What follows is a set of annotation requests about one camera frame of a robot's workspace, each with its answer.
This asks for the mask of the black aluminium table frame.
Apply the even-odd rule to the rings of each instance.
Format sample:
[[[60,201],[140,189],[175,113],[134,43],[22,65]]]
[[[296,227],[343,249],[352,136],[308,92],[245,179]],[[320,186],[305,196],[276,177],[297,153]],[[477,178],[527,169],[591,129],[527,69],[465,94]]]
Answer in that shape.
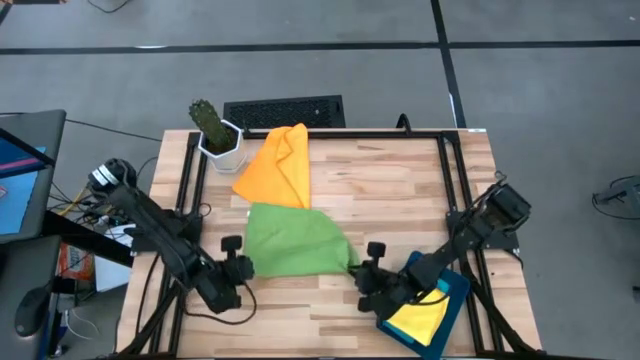
[[[249,204],[232,189],[235,176],[210,167],[192,130],[165,132],[150,190],[162,207],[204,213],[202,247],[222,254],[224,236],[241,234]],[[446,214],[463,208],[494,180],[482,130],[336,129],[310,131],[314,208],[330,217],[364,254],[386,245],[380,264],[401,268],[413,251],[447,238]],[[147,344],[145,360],[226,358],[408,358],[411,351],[379,331],[357,308],[345,274],[257,277],[240,292],[242,306],[211,320],[196,294],[171,305]]]

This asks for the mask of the dark green microfiber towel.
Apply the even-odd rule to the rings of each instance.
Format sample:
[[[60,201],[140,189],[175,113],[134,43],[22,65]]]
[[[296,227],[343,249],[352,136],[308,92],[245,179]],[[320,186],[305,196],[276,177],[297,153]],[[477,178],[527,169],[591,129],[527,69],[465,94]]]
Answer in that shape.
[[[360,259],[342,229],[319,210],[251,206],[244,254],[259,277],[346,273]]]

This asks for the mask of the black desk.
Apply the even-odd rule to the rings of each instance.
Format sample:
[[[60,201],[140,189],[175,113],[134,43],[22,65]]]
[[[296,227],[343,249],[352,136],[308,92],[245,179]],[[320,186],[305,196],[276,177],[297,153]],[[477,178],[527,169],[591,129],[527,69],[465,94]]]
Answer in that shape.
[[[15,313],[24,295],[54,276],[59,240],[44,237],[0,246],[5,263],[0,267],[0,360],[45,360],[51,335],[51,300],[46,302],[40,328],[21,337]]]

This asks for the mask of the laptop screen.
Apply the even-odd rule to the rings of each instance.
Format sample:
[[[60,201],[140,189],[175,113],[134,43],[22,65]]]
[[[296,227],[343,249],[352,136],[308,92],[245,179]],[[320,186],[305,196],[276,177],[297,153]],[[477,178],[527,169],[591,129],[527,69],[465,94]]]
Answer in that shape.
[[[57,160],[66,112],[50,110],[0,117],[0,130]],[[43,228],[54,168],[0,178],[0,244],[38,237]]]

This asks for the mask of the orange cardboard box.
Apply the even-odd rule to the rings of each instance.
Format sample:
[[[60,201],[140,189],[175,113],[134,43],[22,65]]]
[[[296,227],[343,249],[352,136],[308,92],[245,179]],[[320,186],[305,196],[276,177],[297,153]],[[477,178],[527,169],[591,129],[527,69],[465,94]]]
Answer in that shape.
[[[57,263],[59,276],[80,281],[92,281],[94,269],[94,255],[92,253],[66,243],[60,245]]]

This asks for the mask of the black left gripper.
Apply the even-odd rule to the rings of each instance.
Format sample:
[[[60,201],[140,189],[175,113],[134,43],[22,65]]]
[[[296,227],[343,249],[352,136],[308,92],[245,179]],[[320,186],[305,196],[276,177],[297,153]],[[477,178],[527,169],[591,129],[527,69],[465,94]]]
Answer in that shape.
[[[242,237],[240,235],[226,236],[221,239],[221,250],[226,254],[223,262],[225,271],[229,279],[236,285],[242,285],[244,281],[250,281],[255,277],[253,261],[249,258],[245,259],[246,267],[251,269],[243,275],[243,265],[237,256],[237,252],[242,247]]]

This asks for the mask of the black computer mouse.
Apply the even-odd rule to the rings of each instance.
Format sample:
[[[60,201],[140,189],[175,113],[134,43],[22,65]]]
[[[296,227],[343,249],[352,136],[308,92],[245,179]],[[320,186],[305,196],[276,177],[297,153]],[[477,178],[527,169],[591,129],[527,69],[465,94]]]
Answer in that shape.
[[[32,336],[40,329],[49,301],[50,292],[47,286],[33,288],[23,296],[14,317],[15,332],[20,337]]]

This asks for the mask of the white hexagonal plant pot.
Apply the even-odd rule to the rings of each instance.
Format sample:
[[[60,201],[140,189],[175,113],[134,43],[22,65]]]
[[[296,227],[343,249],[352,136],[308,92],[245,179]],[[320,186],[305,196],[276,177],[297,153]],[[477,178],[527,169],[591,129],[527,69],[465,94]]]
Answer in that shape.
[[[234,146],[229,151],[220,154],[209,152],[206,148],[206,136],[200,133],[198,149],[205,155],[216,172],[234,174],[242,168],[248,158],[243,130],[224,119],[221,120],[221,123],[236,135]]]

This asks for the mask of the blue plastic tray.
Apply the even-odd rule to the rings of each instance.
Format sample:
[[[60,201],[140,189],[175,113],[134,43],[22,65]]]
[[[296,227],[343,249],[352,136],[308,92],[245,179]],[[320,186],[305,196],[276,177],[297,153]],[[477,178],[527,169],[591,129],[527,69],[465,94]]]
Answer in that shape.
[[[465,277],[445,269],[420,306],[405,305],[376,327],[423,360],[440,360],[469,289]]]

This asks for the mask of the green cactus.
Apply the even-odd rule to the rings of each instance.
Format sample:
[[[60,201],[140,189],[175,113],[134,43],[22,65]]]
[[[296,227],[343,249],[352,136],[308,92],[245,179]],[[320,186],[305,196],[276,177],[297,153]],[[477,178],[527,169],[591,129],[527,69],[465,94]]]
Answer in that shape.
[[[205,148],[214,154],[221,154],[235,147],[236,133],[222,123],[215,107],[207,100],[195,100],[189,106],[189,116],[205,137]]]

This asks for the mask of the orange microfiber towel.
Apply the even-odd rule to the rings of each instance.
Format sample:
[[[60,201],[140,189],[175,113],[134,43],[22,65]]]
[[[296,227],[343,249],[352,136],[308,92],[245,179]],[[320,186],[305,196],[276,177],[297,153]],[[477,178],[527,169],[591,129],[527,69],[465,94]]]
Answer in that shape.
[[[232,189],[250,203],[310,209],[307,127],[298,123],[271,130]]]

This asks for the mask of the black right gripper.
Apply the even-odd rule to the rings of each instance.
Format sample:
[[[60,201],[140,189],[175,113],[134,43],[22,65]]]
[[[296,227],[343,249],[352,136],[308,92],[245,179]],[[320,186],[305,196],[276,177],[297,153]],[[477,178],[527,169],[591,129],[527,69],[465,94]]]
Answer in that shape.
[[[379,267],[379,260],[385,256],[386,245],[380,242],[369,242],[367,245],[368,260],[360,265],[348,267],[348,275],[355,280],[361,294],[358,310],[361,312],[385,312],[388,305],[387,274]]]

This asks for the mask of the white paper sheet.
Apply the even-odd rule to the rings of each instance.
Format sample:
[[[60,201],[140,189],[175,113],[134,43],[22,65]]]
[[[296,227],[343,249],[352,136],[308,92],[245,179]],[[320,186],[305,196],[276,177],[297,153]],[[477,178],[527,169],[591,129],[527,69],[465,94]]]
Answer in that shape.
[[[105,235],[121,245],[132,247],[133,238],[125,233],[126,229],[134,228],[134,224],[120,225],[110,228]],[[131,268],[116,262],[95,257],[95,287],[98,292],[106,292],[129,282]]]

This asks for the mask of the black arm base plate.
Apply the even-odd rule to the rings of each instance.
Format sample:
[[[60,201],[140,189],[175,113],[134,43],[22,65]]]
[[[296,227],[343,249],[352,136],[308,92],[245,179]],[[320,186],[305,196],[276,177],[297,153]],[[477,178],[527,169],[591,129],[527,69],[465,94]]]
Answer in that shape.
[[[163,210],[171,229],[177,230],[177,235],[194,245],[200,244],[203,228],[203,216],[195,213],[181,214],[174,210]],[[143,233],[135,228],[126,229],[125,233],[133,238],[132,251],[136,253],[155,252],[155,245]]]
[[[462,213],[458,211],[451,211],[446,214],[446,226],[449,232],[453,230],[461,216]],[[502,249],[509,251],[520,247],[517,234],[515,232],[494,232],[486,240],[482,240],[478,246],[483,249]]]

